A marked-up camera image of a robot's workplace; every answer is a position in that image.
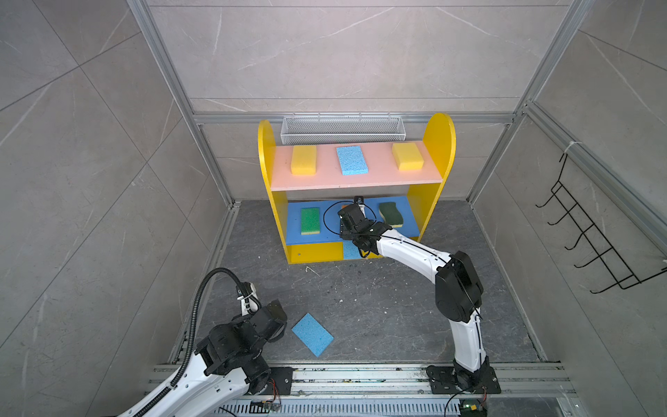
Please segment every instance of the dark green sponge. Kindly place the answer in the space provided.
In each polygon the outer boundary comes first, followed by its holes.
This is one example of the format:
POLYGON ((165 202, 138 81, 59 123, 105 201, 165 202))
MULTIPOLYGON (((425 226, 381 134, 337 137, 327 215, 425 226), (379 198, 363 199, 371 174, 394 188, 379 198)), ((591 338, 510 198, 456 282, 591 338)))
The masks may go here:
POLYGON ((393 201, 380 203, 380 216, 385 223, 393 228, 400 228, 403 226, 403 216, 401 216, 401 212, 398 211, 396 203, 393 201))

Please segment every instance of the dark gray floor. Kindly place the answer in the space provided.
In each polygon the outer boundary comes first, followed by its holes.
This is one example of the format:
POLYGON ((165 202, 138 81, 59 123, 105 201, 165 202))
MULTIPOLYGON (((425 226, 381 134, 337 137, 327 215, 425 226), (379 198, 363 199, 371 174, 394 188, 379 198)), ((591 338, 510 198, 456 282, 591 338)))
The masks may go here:
MULTIPOLYGON (((519 311, 469 205, 440 201, 422 243, 470 255, 484 285, 481 314, 492 362, 537 361, 519 311)), ((223 266, 253 282, 262 301, 279 299, 291 329, 310 313, 334 340, 316 358, 291 330, 264 350, 267 360, 450 362, 448 321, 436 310, 434 287, 391 259, 288 265, 268 201, 244 201, 223 266)), ((238 314, 228 278, 218 278, 204 307, 199 338, 238 314)))

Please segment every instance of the yellow shelf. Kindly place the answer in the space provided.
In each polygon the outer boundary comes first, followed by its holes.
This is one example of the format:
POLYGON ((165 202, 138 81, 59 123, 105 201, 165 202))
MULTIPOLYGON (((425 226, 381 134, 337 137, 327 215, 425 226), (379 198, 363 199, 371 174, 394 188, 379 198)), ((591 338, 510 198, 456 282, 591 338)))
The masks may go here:
MULTIPOLYGON (((276 160, 277 147, 273 129, 268 120, 263 120, 259 124, 257 132, 259 164, 261 174, 264 178, 266 192, 269 195, 269 201, 273 210, 275 224, 278 227, 280 240, 285 250, 285 256, 289 264, 306 264, 313 262, 330 262, 343 260, 343 243, 330 242, 323 244, 304 244, 287 246, 285 237, 287 235, 287 192, 274 191, 271 189, 273 173, 276 163, 283 163, 276 160)), ((413 184, 408 189, 408 201, 412 208, 420 235, 416 239, 419 242, 424 235, 426 226, 436 207, 438 198, 442 193, 442 188, 447 181, 447 177, 454 164, 456 154, 456 132, 452 118, 446 114, 437 113, 431 117, 424 133, 422 141, 424 147, 430 155, 441 181, 433 183, 413 184)))

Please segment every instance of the yellow sponge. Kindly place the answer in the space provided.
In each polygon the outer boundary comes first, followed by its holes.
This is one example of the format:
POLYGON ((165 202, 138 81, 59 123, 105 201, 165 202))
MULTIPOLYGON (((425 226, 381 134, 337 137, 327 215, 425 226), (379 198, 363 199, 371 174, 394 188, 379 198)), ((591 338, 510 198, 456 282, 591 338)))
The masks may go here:
POLYGON ((422 153, 414 142, 395 143, 392 153, 399 171, 415 171, 424 166, 422 153))
POLYGON ((292 175, 315 175, 317 147, 315 145, 296 145, 292 148, 292 175))

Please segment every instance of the gray marble wall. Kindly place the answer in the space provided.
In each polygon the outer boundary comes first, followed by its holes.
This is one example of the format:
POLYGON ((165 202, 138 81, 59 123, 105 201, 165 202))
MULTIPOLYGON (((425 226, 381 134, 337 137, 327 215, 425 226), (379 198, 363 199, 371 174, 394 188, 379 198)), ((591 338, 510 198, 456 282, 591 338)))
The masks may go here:
MULTIPOLYGON (((538 97, 663 214, 665 18, 663 1, 598 0, 538 97)), ((532 122, 525 122, 475 209, 547 357, 565 363, 592 414, 665 416, 667 276, 628 290, 589 292, 613 283, 609 273, 599 260, 574 268, 594 257, 592 248, 580 242, 565 250, 578 236, 574 223, 549 226, 564 210, 553 202, 535 207, 549 196, 560 154, 532 122)), ((572 162, 563 175, 639 278, 665 267, 665 254, 572 162)), ((600 242, 596 233, 591 238, 600 242)), ((628 275, 612 256, 605 259, 621 278, 628 275)))
MULTIPOLYGON (((569 1, 465 3, 149 1, 195 111, 513 111, 569 1)), ((457 128, 445 199, 467 196, 502 131, 457 128)), ((232 194, 266 198, 256 127, 206 130, 232 194)))
POLYGON ((538 102, 667 217, 667 2, 597 0, 538 102))
POLYGON ((0 414, 115 415, 225 208, 124 0, 2 2, 0 91, 0 414))
MULTIPOLYGON (((477 179, 486 158, 496 144, 504 125, 502 123, 458 123, 456 124, 456 158, 452 172, 445 183, 441 199, 465 199, 477 179)), ((217 162, 237 199, 266 199, 264 180, 257 157, 257 125, 228 123, 204 125, 204 134, 211 144, 217 162)), ((426 124, 406 123, 406 138, 421 140, 426 124)), ((273 124, 273 134, 280 142, 280 124, 273 124)), ((373 189, 323 190, 301 193, 291 191, 291 199, 339 198, 351 194, 401 195, 408 187, 375 187, 373 189)))

